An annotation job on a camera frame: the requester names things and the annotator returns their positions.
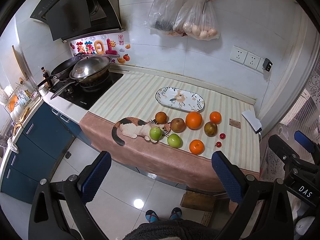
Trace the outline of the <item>steel wok with lid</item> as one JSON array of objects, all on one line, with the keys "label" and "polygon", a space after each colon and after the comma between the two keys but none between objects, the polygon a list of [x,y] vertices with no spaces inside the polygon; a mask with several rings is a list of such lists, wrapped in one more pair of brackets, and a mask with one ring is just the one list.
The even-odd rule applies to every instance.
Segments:
[{"label": "steel wok with lid", "polygon": [[59,88],[50,98],[54,99],[73,84],[81,87],[93,87],[104,82],[110,75],[112,60],[105,54],[88,55],[75,64],[69,74],[68,82]]}]

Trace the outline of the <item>blue kitchen cabinet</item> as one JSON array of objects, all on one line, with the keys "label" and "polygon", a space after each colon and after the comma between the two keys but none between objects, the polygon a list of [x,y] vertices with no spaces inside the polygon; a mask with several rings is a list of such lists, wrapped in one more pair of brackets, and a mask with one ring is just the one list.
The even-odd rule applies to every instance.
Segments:
[{"label": "blue kitchen cabinet", "polygon": [[43,103],[14,140],[1,164],[1,192],[25,203],[33,202],[41,179],[51,180],[75,137]]}]

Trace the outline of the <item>reddish brown apple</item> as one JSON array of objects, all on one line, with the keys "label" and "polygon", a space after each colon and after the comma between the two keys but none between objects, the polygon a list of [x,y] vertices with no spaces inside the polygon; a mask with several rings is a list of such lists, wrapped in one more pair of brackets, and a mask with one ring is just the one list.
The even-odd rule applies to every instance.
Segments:
[{"label": "reddish brown apple", "polygon": [[185,130],[186,124],[182,118],[174,118],[170,122],[170,128],[173,132],[181,133]]}]

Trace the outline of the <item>brown green apple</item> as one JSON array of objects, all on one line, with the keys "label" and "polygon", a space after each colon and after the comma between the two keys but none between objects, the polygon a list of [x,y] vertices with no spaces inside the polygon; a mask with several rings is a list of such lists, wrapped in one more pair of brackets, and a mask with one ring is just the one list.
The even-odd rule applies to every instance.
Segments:
[{"label": "brown green apple", "polygon": [[204,125],[204,132],[208,137],[214,137],[217,134],[217,124],[209,121]]}]

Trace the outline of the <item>orange front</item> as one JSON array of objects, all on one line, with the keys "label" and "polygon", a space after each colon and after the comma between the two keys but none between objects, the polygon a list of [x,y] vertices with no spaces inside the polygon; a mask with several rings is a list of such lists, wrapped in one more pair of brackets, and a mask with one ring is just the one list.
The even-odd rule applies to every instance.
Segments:
[{"label": "orange front", "polygon": [[189,151],[195,155],[202,154],[204,151],[204,143],[197,139],[191,141],[189,144]]}]

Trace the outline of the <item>white wall socket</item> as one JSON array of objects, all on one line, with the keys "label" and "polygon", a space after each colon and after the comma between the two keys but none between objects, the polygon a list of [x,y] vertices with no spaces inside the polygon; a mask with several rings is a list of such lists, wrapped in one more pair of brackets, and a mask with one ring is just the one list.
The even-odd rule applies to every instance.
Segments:
[{"label": "white wall socket", "polygon": [[248,53],[248,51],[246,51],[240,47],[233,46],[233,48],[231,50],[230,60],[237,62],[239,64],[244,64],[247,53]]},{"label": "white wall socket", "polygon": [[253,54],[252,52],[248,52],[244,61],[244,65],[252,69],[257,69],[260,59],[261,57]]}]

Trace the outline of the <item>white tissue paper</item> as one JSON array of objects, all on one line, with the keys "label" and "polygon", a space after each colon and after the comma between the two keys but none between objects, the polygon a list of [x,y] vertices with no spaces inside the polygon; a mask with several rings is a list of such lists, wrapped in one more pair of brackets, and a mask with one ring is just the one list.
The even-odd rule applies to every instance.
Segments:
[{"label": "white tissue paper", "polygon": [[251,128],[256,134],[262,131],[262,124],[260,120],[255,117],[255,114],[252,111],[244,111],[242,112],[242,116],[250,124]]}]

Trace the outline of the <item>cherry tomato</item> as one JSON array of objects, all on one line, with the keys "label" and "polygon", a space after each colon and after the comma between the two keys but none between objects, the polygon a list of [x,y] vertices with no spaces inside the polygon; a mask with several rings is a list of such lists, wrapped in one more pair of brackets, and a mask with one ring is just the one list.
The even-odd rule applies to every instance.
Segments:
[{"label": "cherry tomato", "polygon": [[215,144],[215,146],[218,147],[218,148],[220,148],[220,147],[222,146],[222,143],[218,141],[218,142]]},{"label": "cherry tomato", "polygon": [[225,133],[221,133],[221,134],[220,134],[220,139],[222,139],[222,140],[223,140],[223,139],[225,139],[225,138],[226,138]]}]

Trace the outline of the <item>plastic bag dark contents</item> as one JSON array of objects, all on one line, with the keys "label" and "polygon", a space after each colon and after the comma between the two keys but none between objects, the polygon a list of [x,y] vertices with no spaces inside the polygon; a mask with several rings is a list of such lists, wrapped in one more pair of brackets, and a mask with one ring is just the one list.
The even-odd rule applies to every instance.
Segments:
[{"label": "plastic bag dark contents", "polygon": [[176,17],[185,0],[154,0],[145,22],[147,28],[167,36],[177,36],[174,31]]}]

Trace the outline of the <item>brown round fruit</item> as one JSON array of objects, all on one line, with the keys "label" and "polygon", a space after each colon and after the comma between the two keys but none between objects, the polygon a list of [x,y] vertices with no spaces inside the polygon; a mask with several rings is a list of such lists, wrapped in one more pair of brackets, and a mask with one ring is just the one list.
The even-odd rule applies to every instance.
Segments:
[{"label": "brown round fruit", "polygon": [[159,124],[166,124],[167,123],[167,114],[164,112],[158,112],[155,115],[155,120]]}]

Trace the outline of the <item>plastic bag of eggs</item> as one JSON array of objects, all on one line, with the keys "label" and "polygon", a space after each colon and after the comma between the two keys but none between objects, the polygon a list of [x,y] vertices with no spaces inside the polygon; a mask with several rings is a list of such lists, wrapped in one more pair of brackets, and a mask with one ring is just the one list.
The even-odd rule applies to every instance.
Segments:
[{"label": "plastic bag of eggs", "polygon": [[210,41],[220,37],[213,1],[188,0],[178,12],[173,31],[196,40]]}]

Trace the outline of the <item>small orange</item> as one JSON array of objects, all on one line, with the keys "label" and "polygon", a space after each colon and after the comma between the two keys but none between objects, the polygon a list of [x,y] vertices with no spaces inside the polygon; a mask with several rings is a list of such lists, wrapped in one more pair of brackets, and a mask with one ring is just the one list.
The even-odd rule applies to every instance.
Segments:
[{"label": "small orange", "polygon": [[214,124],[220,124],[222,121],[222,116],[218,111],[213,111],[209,115],[209,119]]}]

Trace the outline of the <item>large orange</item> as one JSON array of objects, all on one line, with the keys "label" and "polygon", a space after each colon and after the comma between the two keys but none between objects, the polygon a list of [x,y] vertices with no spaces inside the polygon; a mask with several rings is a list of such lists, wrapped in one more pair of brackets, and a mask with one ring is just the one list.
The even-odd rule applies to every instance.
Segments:
[{"label": "large orange", "polygon": [[185,124],[189,129],[199,129],[202,125],[202,115],[199,112],[190,112],[185,117]]}]

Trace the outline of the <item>dark sauce bottle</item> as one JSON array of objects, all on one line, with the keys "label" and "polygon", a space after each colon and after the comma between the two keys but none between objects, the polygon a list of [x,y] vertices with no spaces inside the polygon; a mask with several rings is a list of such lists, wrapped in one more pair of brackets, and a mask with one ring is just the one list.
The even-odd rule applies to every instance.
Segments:
[{"label": "dark sauce bottle", "polygon": [[[42,70],[42,76],[43,76],[44,79],[47,79],[47,78],[50,77],[50,75],[48,74],[48,72],[45,70],[44,67],[41,67],[41,70]],[[53,87],[53,82],[52,82],[51,79],[47,81],[47,85],[48,85],[48,88],[52,88]]]}]

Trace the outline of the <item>blue slipper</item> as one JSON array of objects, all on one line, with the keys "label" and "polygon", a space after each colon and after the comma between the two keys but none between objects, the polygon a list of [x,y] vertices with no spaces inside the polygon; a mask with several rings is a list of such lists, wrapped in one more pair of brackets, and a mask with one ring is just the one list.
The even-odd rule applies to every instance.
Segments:
[{"label": "blue slipper", "polygon": [[182,210],[179,207],[175,207],[171,211],[171,215],[169,217],[169,220],[180,219],[181,216],[182,216]]},{"label": "blue slipper", "polygon": [[153,223],[153,222],[159,222],[160,221],[159,217],[157,216],[157,214],[153,210],[146,211],[145,218],[146,218],[148,223]]}]

